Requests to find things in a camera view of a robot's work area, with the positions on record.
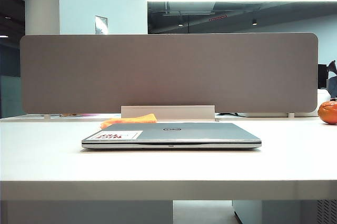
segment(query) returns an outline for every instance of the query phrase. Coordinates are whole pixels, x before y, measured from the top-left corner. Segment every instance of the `desk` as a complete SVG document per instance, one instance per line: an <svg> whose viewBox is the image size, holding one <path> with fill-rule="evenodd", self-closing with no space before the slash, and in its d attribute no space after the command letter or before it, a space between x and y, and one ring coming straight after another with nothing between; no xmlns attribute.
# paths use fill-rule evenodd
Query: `desk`
<svg viewBox="0 0 337 224"><path fill-rule="evenodd" d="M97 121L2 120L2 200L336 199L337 126L242 118L256 151L84 151Z"/></svg>

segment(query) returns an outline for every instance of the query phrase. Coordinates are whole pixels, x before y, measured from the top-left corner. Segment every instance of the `orange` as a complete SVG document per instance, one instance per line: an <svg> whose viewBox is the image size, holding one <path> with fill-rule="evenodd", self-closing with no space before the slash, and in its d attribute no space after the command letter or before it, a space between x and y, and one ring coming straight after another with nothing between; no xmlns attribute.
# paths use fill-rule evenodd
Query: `orange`
<svg viewBox="0 0 337 224"><path fill-rule="evenodd" d="M318 109L318 116L328 124L337 124L337 101L326 101Z"/></svg>

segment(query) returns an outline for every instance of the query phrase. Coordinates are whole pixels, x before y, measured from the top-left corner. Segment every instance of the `laptop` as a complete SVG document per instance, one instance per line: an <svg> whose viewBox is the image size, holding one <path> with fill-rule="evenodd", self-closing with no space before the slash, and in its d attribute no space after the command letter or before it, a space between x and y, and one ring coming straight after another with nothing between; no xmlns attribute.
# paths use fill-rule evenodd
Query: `laptop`
<svg viewBox="0 0 337 224"><path fill-rule="evenodd" d="M233 123L113 124L82 140L89 149L251 149L261 144Z"/></svg>

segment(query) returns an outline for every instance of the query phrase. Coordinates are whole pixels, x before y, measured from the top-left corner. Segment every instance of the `gray divider panel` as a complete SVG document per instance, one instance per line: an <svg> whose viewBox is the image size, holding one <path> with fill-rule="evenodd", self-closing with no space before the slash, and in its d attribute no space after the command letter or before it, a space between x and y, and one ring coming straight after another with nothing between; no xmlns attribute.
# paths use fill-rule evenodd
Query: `gray divider panel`
<svg viewBox="0 0 337 224"><path fill-rule="evenodd" d="M310 112L312 33L24 36L30 114L116 113L121 105L215 105L217 112Z"/></svg>

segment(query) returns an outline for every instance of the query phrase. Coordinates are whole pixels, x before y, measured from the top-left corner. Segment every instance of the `white sticker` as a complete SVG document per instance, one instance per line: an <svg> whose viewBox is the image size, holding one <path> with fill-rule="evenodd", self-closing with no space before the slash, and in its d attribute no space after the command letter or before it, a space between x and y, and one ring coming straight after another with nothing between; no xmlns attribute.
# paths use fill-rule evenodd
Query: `white sticker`
<svg viewBox="0 0 337 224"><path fill-rule="evenodd" d="M142 130L134 131L101 131L87 140L133 140L137 139Z"/></svg>

